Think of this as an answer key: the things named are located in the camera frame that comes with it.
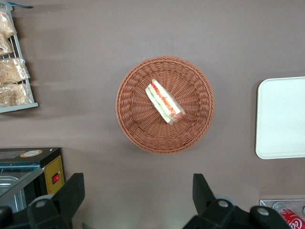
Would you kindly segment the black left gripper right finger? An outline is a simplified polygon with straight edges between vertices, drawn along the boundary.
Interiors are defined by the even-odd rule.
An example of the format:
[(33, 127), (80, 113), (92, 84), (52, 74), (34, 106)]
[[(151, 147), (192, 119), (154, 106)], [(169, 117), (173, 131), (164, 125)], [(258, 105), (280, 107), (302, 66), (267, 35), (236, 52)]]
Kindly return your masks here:
[(289, 229), (273, 209), (254, 206), (249, 212), (223, 198), (216, 198), (202, 174), (193, 175), (193, 202), (197, 215), (185, 229)]

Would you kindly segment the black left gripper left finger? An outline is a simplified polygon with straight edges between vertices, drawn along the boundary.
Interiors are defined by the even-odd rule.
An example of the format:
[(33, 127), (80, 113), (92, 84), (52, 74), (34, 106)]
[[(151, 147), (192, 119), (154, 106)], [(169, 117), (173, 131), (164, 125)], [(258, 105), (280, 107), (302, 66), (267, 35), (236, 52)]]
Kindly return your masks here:
[(0, 208), (2, 229), (72, 229), (72, 219), (85, 197), (84, 175), (73, 174), (50, 198), (36, 198), (26, 209), (13, 213)]

